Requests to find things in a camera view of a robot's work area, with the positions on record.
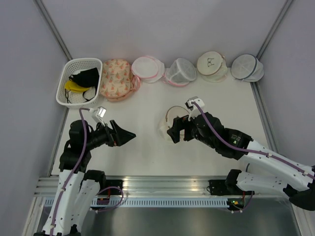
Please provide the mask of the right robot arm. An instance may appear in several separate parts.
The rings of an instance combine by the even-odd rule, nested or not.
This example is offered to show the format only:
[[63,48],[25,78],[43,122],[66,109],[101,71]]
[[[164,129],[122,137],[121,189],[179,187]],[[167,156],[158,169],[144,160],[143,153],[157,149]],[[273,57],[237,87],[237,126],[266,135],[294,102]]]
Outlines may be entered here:
[[181,132],[184,133],[184,141],[196,139],[223,157],[257,165],[273,174],[272,177],[262,177],[233,169],[224,183],[228,193],[253,191],[276,194],[304,210],[315,209],[314,167],[275,153],[239,130],[225,128],[218,118],[209,113],[195,118],[174,118],[173,125],[167,130],[173,143],[180,141]]

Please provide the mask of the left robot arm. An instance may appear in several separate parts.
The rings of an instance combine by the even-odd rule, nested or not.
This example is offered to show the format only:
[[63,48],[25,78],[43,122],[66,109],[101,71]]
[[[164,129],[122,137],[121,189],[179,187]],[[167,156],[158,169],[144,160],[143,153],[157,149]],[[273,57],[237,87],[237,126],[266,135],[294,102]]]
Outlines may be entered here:
[[120,147],[136,135],[120,128],[114,120],[89,129],[85,120],[71,123],[69,140],[60,157],[58,187],[49,216],[37,236],[79,236],[95,196],[110,187],[103,171],[87,170],[91,150],[107,145]]

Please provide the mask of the cream mesh laundry bag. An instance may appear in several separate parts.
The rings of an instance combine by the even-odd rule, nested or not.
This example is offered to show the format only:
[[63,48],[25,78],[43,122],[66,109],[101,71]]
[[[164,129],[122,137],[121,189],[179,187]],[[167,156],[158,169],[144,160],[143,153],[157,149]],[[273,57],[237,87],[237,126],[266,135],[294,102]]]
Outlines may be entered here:
[[188,115],[189,112],[182,106],[172,106],[170,107],[164,115],[162,115],[160,122],[157,126],[158,135],[164,139],[165,142],[169,144],[174,144],[171,137],[167,134],[167,130],[173,125],[173,119],[176,117],[184,117]]

